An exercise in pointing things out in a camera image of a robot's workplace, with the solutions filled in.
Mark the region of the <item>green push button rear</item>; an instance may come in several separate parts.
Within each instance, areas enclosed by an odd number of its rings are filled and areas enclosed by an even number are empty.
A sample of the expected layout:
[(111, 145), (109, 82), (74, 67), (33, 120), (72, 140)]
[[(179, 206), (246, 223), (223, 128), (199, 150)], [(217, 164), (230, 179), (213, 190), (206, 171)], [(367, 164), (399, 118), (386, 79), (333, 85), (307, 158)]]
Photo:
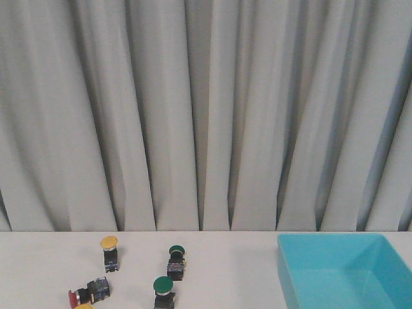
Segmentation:
[(185, 249), (181, 245), (173, 245), (169, 248), (169, 255), (167, 276), (173, 281), (182, 281), (186, 266)]

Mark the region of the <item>yellow push button front edge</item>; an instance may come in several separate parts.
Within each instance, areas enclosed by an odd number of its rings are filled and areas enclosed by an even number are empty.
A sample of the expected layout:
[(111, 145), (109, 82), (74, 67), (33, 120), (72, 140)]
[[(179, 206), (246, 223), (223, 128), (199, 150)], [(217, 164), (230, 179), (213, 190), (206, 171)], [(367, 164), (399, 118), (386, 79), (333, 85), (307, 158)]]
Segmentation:
[(93, 307), (90, 304), (86, 303), (86, 304), (80, 304), (76, 306), (74, 309), (93, 309)]

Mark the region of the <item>yellow push button upright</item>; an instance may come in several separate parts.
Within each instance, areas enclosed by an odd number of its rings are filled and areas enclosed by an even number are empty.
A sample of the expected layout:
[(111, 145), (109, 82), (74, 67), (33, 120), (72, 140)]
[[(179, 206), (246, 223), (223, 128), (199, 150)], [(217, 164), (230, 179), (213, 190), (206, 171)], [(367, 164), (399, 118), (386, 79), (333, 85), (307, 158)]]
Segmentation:
[(115, 236), (106, 236), (100, 241), (100, 246), (104, 254), (105, 272), (115, 272), (119, 269), (118, 264), (118, 239)]

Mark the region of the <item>green push button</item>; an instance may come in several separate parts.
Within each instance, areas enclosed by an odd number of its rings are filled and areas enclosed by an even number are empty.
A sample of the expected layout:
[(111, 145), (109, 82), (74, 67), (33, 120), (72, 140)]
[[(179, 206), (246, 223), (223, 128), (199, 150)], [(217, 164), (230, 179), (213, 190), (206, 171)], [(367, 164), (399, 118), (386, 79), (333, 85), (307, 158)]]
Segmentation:
[(167, 276), (173, 281), (182, 281), (186, 266), (185, 249), (181, 245), (173, 245), (169, 248), (169, 255)]
[(168, 276), (160, 276), (153, 283), (155, 292), (154, 309), (173, 309), (176, 294), (172, 291), (173, 280)]

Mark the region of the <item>light blue plastic box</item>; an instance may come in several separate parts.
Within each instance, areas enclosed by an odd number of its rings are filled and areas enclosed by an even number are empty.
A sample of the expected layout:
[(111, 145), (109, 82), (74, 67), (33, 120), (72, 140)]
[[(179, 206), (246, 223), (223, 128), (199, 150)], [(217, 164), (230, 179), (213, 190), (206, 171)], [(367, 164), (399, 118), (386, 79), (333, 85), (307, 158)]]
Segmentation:
[(411, 308), (411, 269), (382, 234), (280, 234), (288, 308)]

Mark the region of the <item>green push button front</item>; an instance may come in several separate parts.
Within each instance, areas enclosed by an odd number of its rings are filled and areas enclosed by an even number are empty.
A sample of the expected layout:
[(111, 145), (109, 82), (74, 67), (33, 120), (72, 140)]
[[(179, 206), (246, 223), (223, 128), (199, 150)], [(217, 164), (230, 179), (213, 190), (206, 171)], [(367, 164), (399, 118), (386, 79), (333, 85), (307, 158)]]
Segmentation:
[(176, 294), (172, 291), (173, 280), (168, 276), (160, 276), (153, 283), (155, 292), (154, 309), (173, 309)]

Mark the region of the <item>grey pleated curtain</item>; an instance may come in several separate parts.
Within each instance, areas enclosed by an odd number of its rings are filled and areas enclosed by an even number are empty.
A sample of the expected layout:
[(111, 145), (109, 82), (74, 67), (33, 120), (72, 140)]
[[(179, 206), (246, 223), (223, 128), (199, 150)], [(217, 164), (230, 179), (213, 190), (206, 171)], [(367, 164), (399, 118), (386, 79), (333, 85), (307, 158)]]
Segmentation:
[(411, 2), (2, 1), (1, 230), (411, 230)]

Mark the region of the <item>red push button lying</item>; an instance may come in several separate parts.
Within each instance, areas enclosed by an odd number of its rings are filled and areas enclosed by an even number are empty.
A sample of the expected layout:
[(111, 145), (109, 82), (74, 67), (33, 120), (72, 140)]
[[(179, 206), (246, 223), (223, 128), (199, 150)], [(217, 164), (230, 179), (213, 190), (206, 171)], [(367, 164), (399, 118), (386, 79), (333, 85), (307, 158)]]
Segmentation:
[(81, 304), (94, 304), (103, 301), (111, 295), (109, 281), (107, 277), (99, 277), (90, 281), (86, 288), (77, 290), (69, 290), (68, 298), (71, 308), (75, 308)]

